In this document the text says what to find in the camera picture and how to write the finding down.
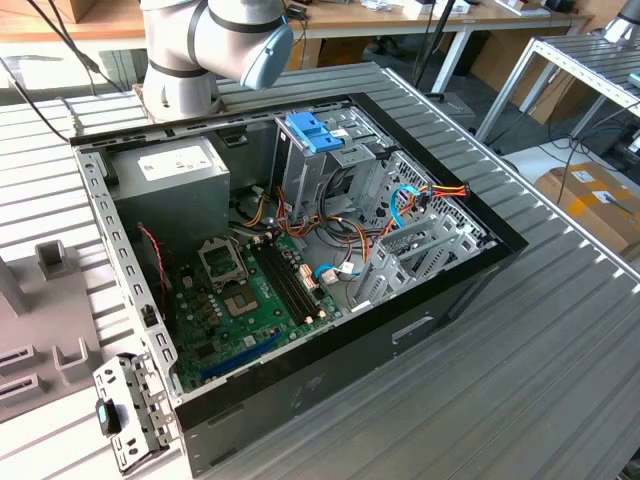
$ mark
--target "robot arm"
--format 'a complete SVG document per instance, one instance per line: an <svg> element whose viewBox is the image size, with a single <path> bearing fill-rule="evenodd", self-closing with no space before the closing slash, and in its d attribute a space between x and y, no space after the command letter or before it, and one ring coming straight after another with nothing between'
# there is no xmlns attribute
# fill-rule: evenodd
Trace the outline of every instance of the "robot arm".
<svg viewBox="0 0 640 480"><path fill-rule="evenodd" d="M144 103L159 120L215 111L213 73L268 88L282 73L293 33L281 0L143 0L149 67Z"/></svg>
<svg viewBox="0 0 640 480"><path fill-rule="evenodd" d="M616 45L633 45L640 29L640 0L628 0L618 16L607 25L604 38Z"/></svg>

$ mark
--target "desk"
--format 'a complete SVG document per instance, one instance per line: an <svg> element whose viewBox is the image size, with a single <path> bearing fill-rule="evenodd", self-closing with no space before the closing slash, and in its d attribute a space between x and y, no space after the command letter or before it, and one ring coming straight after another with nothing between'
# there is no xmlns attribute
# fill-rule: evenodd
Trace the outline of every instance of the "desk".
<svg viewBox="0 0 640 480"><path fill-rule="evenodd" d="M208 480L615 478L640 444L639 277L390 70L222 81L232 110L364 91L529 242L460 319L219 465ZM147 122L135 95L70 99L86 133ZM65 129L59 101L40 104ZM13 240L2 243L4 234ZM0 108L0 255L79 249L105 358L137 352L71 150ZM0 478L118 480L87 389L0 425ZM135 473L187 480L175 448Z"/></svg>
<svg viewBox="0 0 640 480"><path fill-rule="evenodd" d="M362 7L359 1L347 5L314 3L308 7L309 41L323 38L401 35L424 33L428 15L409 19L402 14L401 7L390 12L373 12ZM445 32L454 32L455 37L433 91L443 92L455 69L460 55L471 33L477 30L508 30L523 28L570 27L568 35L578 33L589 15L565 15L553 13L548 18L519 17L495 4L483 0L482 5L471 8L468 15L449 19ZM434 17L430 31L435 30L438 17ZM297 36L302 33L299 22L291 22ZM142 13L136 0L100 0L84 17L82 23L68 25L71 36L81 48L97 50L117 50L145 48ZM47 25L35 17L0 12L0 53L19 55L33 52L33 42L40 42L38 52L50 46L58 46L57 37ZM319 48L309 48L317 52ZM315 66L313 61L307 66Z"/></svg>

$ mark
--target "blue latch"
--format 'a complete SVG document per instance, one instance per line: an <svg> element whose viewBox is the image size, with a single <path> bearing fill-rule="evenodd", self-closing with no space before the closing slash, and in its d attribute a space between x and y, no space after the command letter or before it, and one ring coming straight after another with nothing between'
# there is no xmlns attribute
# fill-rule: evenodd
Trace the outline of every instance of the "blue latch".
<svg viewBox="0 0 640 480"><path fill-rule="evenodd" d="M287 122L313 153L328 152L344 146L342 139L331 135L325 124L309 112L287 115Z"/></svg>

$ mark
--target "slotted metal table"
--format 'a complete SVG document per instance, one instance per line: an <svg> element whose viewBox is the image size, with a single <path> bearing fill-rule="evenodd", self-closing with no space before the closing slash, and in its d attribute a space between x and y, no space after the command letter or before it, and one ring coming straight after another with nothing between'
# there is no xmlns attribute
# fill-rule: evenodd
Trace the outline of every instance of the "slotted metal table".
<svg viewBox="0 0 640 480"><path fill-rule="evenodd" d="M629 83L629 74L640 72L640 40L623 48L612 45L599 34L532 38L478 129L479 141L483 142L491 132L536 55L549 63L522 103L522 112L531 108L555 72L561 69L601 94L575 127L573 136L587 126L607 99L640 116L640 89Z"/></svg>
<svg viewBox="0 0 640 480"><path fill-rule="evenodd" d="M364 91L530 246L457 322L216 467L221 479L613 479L640 445L640 277L455 122L374 64L299 71L232 110ZM87 133L142 125L132 93L70 100ZM61 129L67 110L41 104ZM0 110L0 255L82 256L105 356L139 351L70 148ZM0 425L0 478L118 478L87 389ZM133 474L187 479L172 448Z"/></svg>

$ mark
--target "power supply label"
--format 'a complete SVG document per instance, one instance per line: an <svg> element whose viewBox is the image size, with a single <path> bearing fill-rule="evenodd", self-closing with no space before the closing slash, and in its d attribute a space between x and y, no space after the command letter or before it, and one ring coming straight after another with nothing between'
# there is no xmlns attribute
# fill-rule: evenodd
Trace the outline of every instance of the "power supply label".
<svg viewBox="0 0 640 480"><path fill-rule="evenodd" d="M146 155L140 157L138 165L149 182L213 166L198 146Z"/></svg>

